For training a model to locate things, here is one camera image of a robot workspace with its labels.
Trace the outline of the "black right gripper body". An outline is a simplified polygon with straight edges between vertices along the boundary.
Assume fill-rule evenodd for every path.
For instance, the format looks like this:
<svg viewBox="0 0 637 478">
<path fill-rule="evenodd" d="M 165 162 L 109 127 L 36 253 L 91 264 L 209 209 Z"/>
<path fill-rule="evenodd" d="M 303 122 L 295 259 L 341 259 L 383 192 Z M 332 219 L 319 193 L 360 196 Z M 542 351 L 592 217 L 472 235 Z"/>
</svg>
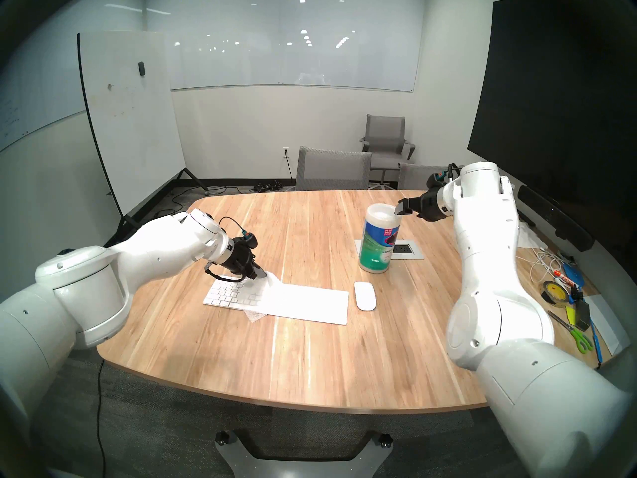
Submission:
<svg viewBox="0 0 637 478">
<path fill-rule="evenodd" d="M 447 217 L 447 208 L 443 199 L 443 188 L 432 187 L 416 199 L 417 217 L 425 221 L 439 221 Z"/>
</svg>

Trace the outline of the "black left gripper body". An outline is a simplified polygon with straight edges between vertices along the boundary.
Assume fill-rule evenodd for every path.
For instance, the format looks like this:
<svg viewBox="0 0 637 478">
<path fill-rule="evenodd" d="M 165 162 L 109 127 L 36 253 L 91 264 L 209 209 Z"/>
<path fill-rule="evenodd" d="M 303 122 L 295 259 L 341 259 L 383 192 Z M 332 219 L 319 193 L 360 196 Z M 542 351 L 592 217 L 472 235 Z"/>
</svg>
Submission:
<svg viewBox="0 0 637 478">
<path fill-rule="evenodd" d="M 222 267 L 234 275 L 245 277 L 245 272 L 256 264 L 256 256 L 252 252 L 258 245 L 256 237 L 230 238 L 224 255 Z"/>
</svg>

